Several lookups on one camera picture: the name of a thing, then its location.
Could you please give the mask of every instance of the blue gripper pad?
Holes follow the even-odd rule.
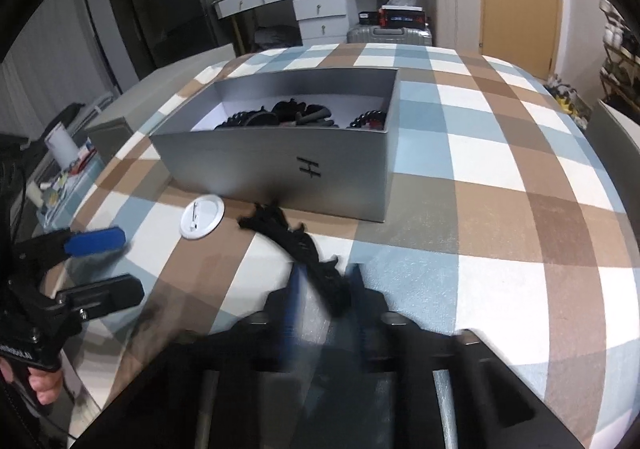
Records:
[[[282,322],[282,345],[280,349],[280,364],[283,368],[293,357],[296,345],[296,319],[298,317],[298,306],[300,305],[300,278],[306,275],[306,267],[303,265],[292,265],[287,282],[287,305],[284,310],[284,320]]]
[[[101,252],[117,251],[124,247],[126,242],[124,231],[119,227],[113,227],[72,236],[65,243],[65,252],[72,257],[83,257]]]

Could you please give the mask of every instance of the cardboard box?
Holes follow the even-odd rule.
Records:
[[[399,87],[398,70],[390,68],[225,79],[181,105],[150,139],[185,190],[384,222],[398,148]],[[328,107],[339,128],[214,129],[236,112],[271,109],[290,98]],[[387,112],[383,130],[349,129],[372,110]]]

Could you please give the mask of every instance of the small items on shelf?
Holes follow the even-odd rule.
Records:
[[[608,0],[600,2],[607,18],[603,37],[607,60],[600,69],[604,102],[615,105],[633,120],[640,120],[640,44]]]

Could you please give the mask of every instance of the suitcase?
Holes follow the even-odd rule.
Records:
[[[427,0],[435,45],[478,53],[480,6],[480,0]]]
[[[347,35],[348,43],[390,43],[431,46],[431,32],[415,28],[380,28],[380,26],[356,26]]]

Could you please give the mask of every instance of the silver suitcase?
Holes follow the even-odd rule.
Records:
[[[431,46],[428,28],[381,28],[380,26],[356,26],[347,34],[349,43],[390,43]]]

